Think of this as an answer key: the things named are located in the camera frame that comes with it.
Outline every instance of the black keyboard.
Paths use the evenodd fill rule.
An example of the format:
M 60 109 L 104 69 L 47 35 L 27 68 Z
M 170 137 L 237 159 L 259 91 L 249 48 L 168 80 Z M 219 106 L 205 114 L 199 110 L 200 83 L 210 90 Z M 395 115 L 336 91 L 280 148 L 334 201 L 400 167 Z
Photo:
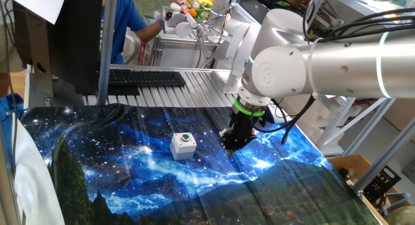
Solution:
M 186 81 L 179 72 L 131 71 L 111 69 L 111 86 L 183 86 Z

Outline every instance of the green button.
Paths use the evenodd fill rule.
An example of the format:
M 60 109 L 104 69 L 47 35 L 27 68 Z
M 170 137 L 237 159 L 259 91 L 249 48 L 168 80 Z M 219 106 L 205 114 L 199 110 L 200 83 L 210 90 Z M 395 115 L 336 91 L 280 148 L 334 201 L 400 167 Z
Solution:
M 189 140 L 190 140 L 190 136 L 189 136 L 189 135 L 187 135 L 187 134 L 183 134 L 183 135 L 182 135 L 182 140 L 183 140 L 183 141 L 189 141 Z

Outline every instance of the blue shirt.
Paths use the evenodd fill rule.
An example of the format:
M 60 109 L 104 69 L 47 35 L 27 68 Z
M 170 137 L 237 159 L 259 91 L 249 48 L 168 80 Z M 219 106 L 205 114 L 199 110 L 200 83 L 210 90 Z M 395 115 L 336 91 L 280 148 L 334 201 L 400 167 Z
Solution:
M 121 53 L 124 49 L 127 27 L 130 27 L 132 31 L 137 32 L 146 27 L 146 25 L 138 14 L 133 0 L 117 0 L 111 64 L 124 64 Z

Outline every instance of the blue fabric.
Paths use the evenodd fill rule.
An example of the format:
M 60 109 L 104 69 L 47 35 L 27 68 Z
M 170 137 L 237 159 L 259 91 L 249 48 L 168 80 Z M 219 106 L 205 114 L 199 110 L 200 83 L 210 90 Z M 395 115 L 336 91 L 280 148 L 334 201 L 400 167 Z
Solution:
M 127 27 L 130 27 L 132 31 L 137 32 L 146 27 L 146 25 L 138 14 L 133 0 L 117 0 L 111 64 L 125 64 L 121 53 L 124 49 Z
M 23 99 L 17 93 L 14 94 L 16 104 L 18 106 L 17 115 L 20 118 L 21 111 L 23 111 Z M 12 127 L 13 127 L 13 116 L 14 105 L 12 95 L 7 95 L 0 99 L 0 119 L 1 126 L 3 127 L 3 134 L 5 137 L 5 143 L 8 152 L 8 158 L 10 162 L 13 162 L 12 155 Z

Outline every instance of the person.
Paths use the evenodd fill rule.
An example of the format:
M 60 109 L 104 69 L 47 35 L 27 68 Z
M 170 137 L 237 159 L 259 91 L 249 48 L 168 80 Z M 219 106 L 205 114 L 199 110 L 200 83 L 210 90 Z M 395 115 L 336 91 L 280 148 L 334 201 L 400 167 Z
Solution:
M 103 9 L 105 8 L 105 2 L 106 0 L 102 0 Z M 142 42 L 147 43 L 160 33 L 162 26 L 164 26 L 164 22 L 162 20 L 157 20 L 151 25 L 145 25 L 136 10 L 134 0 L 117 0 L 114 34 L 112 40 L 111 64 L 125 64 L 122 53 L 125 44 L 127 27 L 130 27 L 130 29 L 136 33 L 137 37 Z

